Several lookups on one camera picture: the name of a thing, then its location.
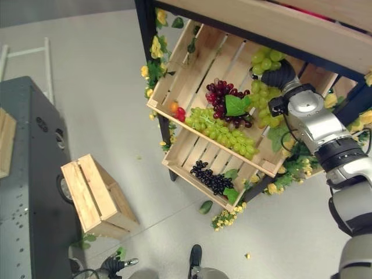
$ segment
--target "small wooden crate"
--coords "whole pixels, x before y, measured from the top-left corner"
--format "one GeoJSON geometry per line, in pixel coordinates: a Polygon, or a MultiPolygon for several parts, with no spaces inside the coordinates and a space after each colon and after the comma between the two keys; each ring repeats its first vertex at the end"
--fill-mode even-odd
{"type": "Polygon", "coordinates": [[[16,120],[0,108],[0,178],[9,175],[15,134],[16,120]]]}
{"type": "Polygon", "coordinates": [[[61,169],[85,233],[121,239],[136,228],[118,183],[90,154],[61,169]]]}
{"type": "Polygon", "coordinates": [[[211,200],[230,211],[233,210],[244,194],[243,179],[249,179],[250,176],[257,172],[250,164],[186,129],[182,129],[179,133],[177,141],[169,149],[163,164],[199,189],[211,200]],[[239,196],[234,204],[230,204],[224,196],[214,195],[210,188],[190,173],[192,166],[197,160],[208,162],[206,169],[213,170],[214,174],[224,173],[230,169],[238,169],[238,177],[233,183],[234,188],[239,192],[239,196]]]}

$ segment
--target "artificial grape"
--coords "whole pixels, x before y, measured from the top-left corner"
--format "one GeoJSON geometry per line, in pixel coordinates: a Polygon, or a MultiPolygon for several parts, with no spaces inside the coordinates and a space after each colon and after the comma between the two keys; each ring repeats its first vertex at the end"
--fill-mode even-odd
{"type": "Polygon", "coordinates": [[[261,65],[254,65],[252,69],[253,74],[259,76],[263,74],[264,70],[261,68],[261,65]]]}
{"type": "Polygon", "coordinates": [[[261,51],[257,51],[255,54],[252,56],[252,63],[257,64],[262,62],[262,60],[265,58],[265,53],[261,51]]]}
{"type": "Polygon", "coordinates": [[[261,62],[261,68],[268,70],[271,68],[271,60],[269,58],[264,58],[261,62]]]}

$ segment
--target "wooden crate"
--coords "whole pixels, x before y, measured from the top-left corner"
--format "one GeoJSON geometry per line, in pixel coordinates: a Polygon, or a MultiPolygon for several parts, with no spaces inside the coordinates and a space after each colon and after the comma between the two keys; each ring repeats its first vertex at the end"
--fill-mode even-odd
{"type": "Polygon", "coordinates": [[[249,179],[257,172],[250,164],[187,129],[180,131],[177,141],[169,149],[163,164],[227,210],[233,210],[243,196],[245,191],[243,179],[249,179]],[[211,189],[190,173],[197,160],[208,162],[207,169],[212,169],[214,174],[231,169],[239,170],[238,177],[233,181],[234,188],[239,192],[234,204],[230,204],[224,196],[214,195],[211,189]]]}
{"type": "Polygon", "coordinates": [[[85,233],[121,239],[136,228],[118,183],[90,154],[61,169],[85,233]]]}
{"type": "MultiPolygon", "coordinates": [[[[207,107],[206,85],[213,82],[216,77],[233,83],[242,91],[251,88],[252,79],[248,73],[251,67],[251,56],[260,45],[202,25],[196,36],[196,51],[188,53],[187,45],[191,41],[195,25],[196,22],[188,22],[170,57],[168,71],[175,71],[176,74],[166,75],[159,80],[148,101],[148,106],[197,136],[212,142],[230,155],[274,177],[284,159],[281,157],[281,152],[271,151],[271,141],[265,137],[265,128],[258,128],[254,123],[252,128],[245,129],[245,134],[256,141],[256,147],[260,150],[253,160],[248,160],[171,116],[169,106],[175,100],[186,110],[187,115],[190,114],[191,108],[207,107]]],[[[304,62],[293,57],[287,59],[298,73],[304,62]]],[[[336,77],[337,75],[332,72],[309,65],[301,81],[311,82],[322,94],[324,90],[329,89],[336,77]]]]}
{"type": "Polygon", "coordinates": [[[0,108],[0,178],[9,175],[15,134],[16,120],[0,108]]]}

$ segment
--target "red fruit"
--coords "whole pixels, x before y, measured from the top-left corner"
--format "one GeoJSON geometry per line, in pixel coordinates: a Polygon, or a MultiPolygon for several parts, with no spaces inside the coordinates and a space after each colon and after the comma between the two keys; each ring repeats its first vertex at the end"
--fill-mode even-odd
{"type": "Polygon", "coordinates": [[[181,108],[180,106],[177,108],[177,114],[178,114],[178,119],[180,118],[180,116],[184,116],[186,114],[186,111],[181,108]]]}
{"type": "Polygon", "coordinates": [[[186,116],[185,115],[178,115],[178,119],[180,122],[185,122],[186,116]]]}

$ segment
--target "wooden board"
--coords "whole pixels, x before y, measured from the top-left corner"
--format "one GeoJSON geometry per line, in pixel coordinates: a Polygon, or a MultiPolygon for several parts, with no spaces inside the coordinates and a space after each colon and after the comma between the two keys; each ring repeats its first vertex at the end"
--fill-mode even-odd
{"type": "MultiPolygon", "coordinates": [[[[369,35],[271,2],[257,0],[229,0],[228,3],[225,0],[161,0],[161,2],[282,42],[362,74],[368,73],[371,66],[372,38],[369,35]]],[[[311,5],[313,1],[303,2],[311,5]]],[[[332,8],[338,4],[326,0],[322,2],[328,2],[332,8]]],[[[349,11],[353,13],[354,1],[349,1],[349,5],[352,7],[349,11]]],[[[361,19],[354,17],[354,20],[363,22],[368,18],[370,21],[370,6],[370,1],[364,0],[356,12],[357,15],[364,10],[364,16],[361,16],[361,19]]],[[[369,29],[372,26],[369,22],[363,25],[370,26],[369,29]]]]}
{"type": "Polygon", "coordinates": [[[249,179],[256,171],[255,168],[243,162],[241,159],[232,156],[230,153],[221,150],[204,138],[199,137],[194,139],[194,141],[196,140],[196,144],[190,145],[190,136],[194,137],[195,134],[187,129],[181,129],[177,141],[171,146],[163,160],[163,164],[223,208],[233,210],[239,202],[239,199],[237,199],[234,204],[230,204],[224,196],[214,195],[211,189],[202,184],[190,173],[192,166],[197,160],[201,160],[203,162],[208,162],[206,169],[213,170],[214,174],[225,173],[231,169],[238,169],[238,178],[234,180],[233,183],[234,188],[239,192],[239,198],[241,198],[245,192],[243,179],[249,179]]]}
{"type": "Polygon", "coordinates": [[[15,134],[16,120],[0,108],[0,178],[9,175],[15,134]]]}

